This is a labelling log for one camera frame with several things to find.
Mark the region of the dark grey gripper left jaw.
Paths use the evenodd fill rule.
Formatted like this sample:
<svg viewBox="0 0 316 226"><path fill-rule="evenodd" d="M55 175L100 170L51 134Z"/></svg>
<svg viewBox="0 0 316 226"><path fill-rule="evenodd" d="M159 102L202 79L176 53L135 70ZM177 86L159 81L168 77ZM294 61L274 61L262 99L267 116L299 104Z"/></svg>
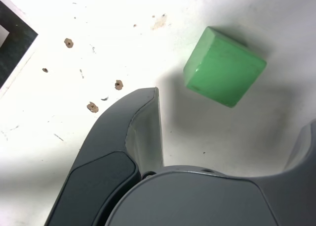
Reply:
<svg viewBox="0 0 316 226"><path fill-rule="evenodd" d="M133 91L88 133L46 220L48 226L103 226L142 175L163 167L158 88Z"/></svg>

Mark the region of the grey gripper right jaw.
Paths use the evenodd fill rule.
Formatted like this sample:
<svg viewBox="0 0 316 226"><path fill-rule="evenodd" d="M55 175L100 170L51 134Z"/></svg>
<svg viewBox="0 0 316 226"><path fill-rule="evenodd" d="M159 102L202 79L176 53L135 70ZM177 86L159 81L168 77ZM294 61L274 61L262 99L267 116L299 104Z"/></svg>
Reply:
<svg viewBox="0 0 316 226"><path fill-rule="evenodd" d="M133 187L108 226L313 226L316 223L316 124L304 126L286 168L232 177L173 166Z"/></svg>

